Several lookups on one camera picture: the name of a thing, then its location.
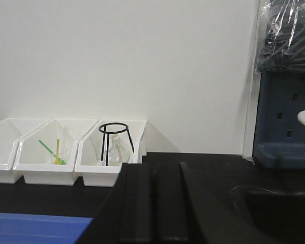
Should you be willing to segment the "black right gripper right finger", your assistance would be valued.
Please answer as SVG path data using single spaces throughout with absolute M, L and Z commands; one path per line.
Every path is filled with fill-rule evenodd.
M 184 162 L 161 163 L 155 191 L 159 243 L 274 243 L 204 189 Z

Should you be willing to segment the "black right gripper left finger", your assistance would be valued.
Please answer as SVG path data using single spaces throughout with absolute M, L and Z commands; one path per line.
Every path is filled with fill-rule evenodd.
M 123 164 L 114 187 L 78 243 L 153 243 L 151 177 L 147 164 Z

